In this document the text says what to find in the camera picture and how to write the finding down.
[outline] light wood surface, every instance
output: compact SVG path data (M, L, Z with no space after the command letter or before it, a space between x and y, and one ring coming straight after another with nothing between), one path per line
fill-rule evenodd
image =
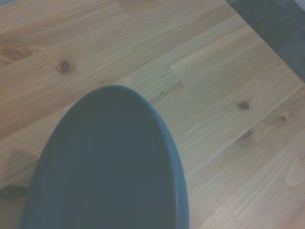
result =
M74 102L122 84L175 139L191 229L305 228L304 84L224 0L18 0L0 21L0 187L29 184ZM22 204L0 200L1 229Z

